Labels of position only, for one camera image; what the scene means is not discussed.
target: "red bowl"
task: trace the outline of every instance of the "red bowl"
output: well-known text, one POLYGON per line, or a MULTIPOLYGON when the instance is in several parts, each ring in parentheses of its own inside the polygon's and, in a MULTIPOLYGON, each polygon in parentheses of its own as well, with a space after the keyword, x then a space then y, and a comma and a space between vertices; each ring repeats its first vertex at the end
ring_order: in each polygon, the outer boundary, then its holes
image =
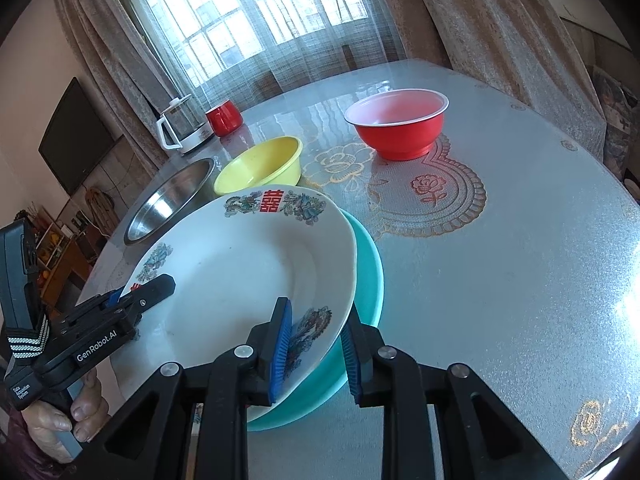
POLYGON ((380 156, 411 160, 429 153, 442 131, 448 106, 449 99, 435 90, 391 90, 354 103, 344 120, 380 156))

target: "plate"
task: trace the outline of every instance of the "plate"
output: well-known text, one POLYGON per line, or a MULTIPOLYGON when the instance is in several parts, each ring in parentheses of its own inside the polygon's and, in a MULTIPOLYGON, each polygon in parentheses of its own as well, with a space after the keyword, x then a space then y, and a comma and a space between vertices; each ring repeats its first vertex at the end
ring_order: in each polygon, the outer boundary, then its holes
MULTIPOLYGON (((270 320, 276 299, 287 296, 294 326, 281 402, 346 322, 355 294, 355 236, 321 193, 254 187, 178 222, 147 251, 124 291, 163 273, 174 277, 174 294, 147 310, 138 338, 111 356, 124 397, 165 362, 197 366, 245 343, 253 326, 270 320)), ((248 420, 256 416, 248 410, 248 420)))
MULTIPOLYGON (((378 326, 382 313, 384 278, 380 254, 373 239, 351 214, 342 212, 356 236, 358 263, 355 304, 361 322, 378 326)), ((270 430, 308 415, 327 402, 347 381, 342 345, 337 339, 318 367, 273 410, 251 421, 249 431, 270 430)))

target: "silver bolt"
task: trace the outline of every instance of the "silver bolt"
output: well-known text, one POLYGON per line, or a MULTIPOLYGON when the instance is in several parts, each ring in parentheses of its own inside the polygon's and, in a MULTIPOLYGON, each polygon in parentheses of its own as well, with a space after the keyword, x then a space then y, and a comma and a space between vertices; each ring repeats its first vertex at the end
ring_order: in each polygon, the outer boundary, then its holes
POLYGON ((457 363, 451 367, 451 373, 459 379, 466 379, 467 377, 469 377, 471 370, 469 370, 469 367, 467 365, 457 363))
POLYGON ((251 348, 249 345, 240 345, 240 346, 237 346, 236 349, 234 350, 234 354, 236 354, 236 357, 242 357, 244 359, 246 359, 247 357, 251 357, 253 353, 254 353, 254 349, 251 348))
POLYGON ((160 367, 160 373, 165 377, 171 377, 180 371, 178 363, 164 363, 160 367))
POLYGON ((383 359, 393 359, 398 355, 398 350, 392 346, 381 346, 378 348, 378 355, 383 359))

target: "kettle handle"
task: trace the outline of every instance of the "kettle handle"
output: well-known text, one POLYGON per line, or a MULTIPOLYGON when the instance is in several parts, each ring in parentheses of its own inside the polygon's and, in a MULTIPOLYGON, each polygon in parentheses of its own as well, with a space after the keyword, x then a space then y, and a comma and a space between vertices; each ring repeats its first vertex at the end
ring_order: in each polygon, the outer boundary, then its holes
POLYGON ((166 120, 165 116, 161 116, 158 121, 156 121, 156 134, 158 135, 158 142, 160 145, 166 150, 180 150, 182 148, 182 143, 178 140, 178 137, 175 135, 174 129, 169 124, 169 121, 166 120), (169 137, 175 142, 175 144, 168 144, 166 142, 166 137, 164 136, 164 131, 162 129, 162 124, 166 125, 166 131, 169 134, 169 137))

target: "brown curtain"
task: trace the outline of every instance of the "brown curtain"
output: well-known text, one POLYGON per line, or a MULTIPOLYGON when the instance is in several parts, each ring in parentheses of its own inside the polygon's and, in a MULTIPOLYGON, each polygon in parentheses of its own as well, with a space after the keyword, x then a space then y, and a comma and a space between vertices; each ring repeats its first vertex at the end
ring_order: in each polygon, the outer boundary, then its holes
POLYGON ((55 0, 66 39, 144 168, 167 160, 154 137, 156 115, 178 95, 117 0, 55 0))
POLYGON ((454 70, 529 105, 602 161, 602 108, 548 0, 422 1, 387 0, 408 57, 438 62, 441 41, 454 70))

